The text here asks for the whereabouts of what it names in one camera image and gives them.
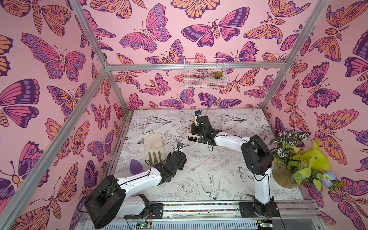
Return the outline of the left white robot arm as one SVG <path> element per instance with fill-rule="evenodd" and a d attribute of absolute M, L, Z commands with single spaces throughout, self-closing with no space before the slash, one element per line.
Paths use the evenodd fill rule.
<path fill-rule="evenodd" d="M 109 175 L 83 201 L 93 225 L 101 229 L 116 217 L 149 215 L 151 203 L 141 191 L 168 183 L 183 170 L 187 161 L 181 151 L 169 153 L 166 160 L 151 165 L 150 169 L 126 178 Z"/>

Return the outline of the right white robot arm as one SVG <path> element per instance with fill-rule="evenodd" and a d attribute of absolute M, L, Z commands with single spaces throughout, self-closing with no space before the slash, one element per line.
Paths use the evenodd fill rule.
<path fill-rule="evenodd" d="M 248 170 L 254 176 L 255 214 L 259 217 L 270 215 L 274 205 L 270 186 L 274 156 L 259 136 L 254 135 L 250 138 L 243 138 L 214 129 L 208 116 L 202 115 L 201 111 L 197 110 L 194 112 L 194 122 L 191 124 L 188 139 L 207 144 L 209 150 L 213 150 L 213 147 L 216 146 L 242 153 Z"/>

